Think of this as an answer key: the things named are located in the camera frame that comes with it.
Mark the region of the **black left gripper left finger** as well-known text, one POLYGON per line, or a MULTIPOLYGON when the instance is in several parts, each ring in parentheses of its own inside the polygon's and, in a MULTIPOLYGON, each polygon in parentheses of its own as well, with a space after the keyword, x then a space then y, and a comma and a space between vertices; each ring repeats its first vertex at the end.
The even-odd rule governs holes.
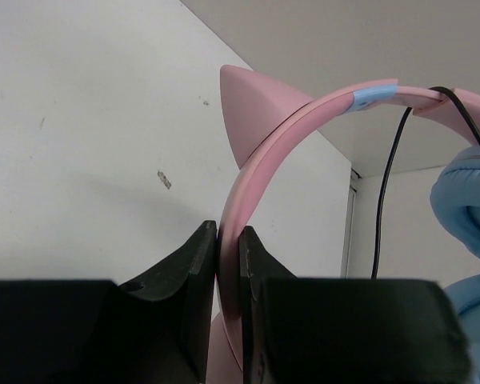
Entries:
POLYGON ((0 280, 0 383, 202 383, 217 226, 140 275, 0 280))

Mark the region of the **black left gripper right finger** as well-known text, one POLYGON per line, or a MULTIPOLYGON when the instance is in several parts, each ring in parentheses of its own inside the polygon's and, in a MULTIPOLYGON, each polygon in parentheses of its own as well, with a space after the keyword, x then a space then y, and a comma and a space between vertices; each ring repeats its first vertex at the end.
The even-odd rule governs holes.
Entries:
POLYGON ((299 278, 239 239, 246 383, 465 383, 469 343, 435 282, 299 278))

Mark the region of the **pink and blue cat-ear headphones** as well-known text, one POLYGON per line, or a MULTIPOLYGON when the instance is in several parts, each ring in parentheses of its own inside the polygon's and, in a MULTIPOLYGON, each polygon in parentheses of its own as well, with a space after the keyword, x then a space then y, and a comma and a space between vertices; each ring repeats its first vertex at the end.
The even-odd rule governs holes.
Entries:
POLYGON ((237 66, 220 70, 222 115, 240 170, 218 231, 218 293, 221 309, 211 324, 206 380, 240 383, 247 371, 242 338, 239 238, 277 169, 308 135, 332 119, 380 104, 441 124, 470 147, 446 168, 431 201, 443 227, 480 259, 480 95, 461 89, 400 86, 395 79, 359 83, 320 99, 278 80, 237 66))

